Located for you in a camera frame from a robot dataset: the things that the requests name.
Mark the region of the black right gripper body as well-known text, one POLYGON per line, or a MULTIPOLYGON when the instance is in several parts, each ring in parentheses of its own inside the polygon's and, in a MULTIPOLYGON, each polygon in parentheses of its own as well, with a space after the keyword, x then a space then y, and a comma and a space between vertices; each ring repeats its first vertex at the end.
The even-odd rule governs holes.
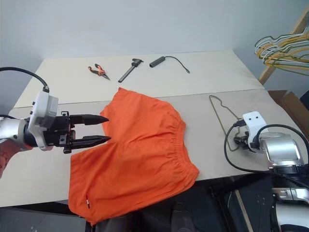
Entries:
POLYGON ((243 136, 237 137, 237 145, 243 149, 250 149, 248 145, 249 132, 245 131, 243 136))

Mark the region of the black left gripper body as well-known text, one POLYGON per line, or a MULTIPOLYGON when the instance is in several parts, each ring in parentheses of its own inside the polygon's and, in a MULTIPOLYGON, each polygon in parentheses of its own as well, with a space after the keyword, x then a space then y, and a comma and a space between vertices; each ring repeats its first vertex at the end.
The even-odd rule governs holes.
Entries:
POLYGON ((68 111, 62 111, 61 116, 56 116, 50 128, 43 132, 43 137, 48 146, 62 147, 63 153, 69 154, 73 150, 75 140, 75 116, 68 111))

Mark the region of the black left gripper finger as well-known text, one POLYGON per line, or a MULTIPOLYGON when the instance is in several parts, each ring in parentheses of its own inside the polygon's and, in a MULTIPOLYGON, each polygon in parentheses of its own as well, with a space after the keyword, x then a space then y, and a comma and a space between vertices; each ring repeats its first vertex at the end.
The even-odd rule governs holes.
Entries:
POLYGON ((84 125, 96 125, 104 122, 108 122, 109 119, 99 115, 82 114, 71 115, 70 122, 72 125, 84 124, 84 125))
POLYGON ((111 137, 93 135, 84 136, 82 139, 70 139, 69 143, 64 146, 63 153, 71 153, 72 150, 90 148, 109 141, 111 137))

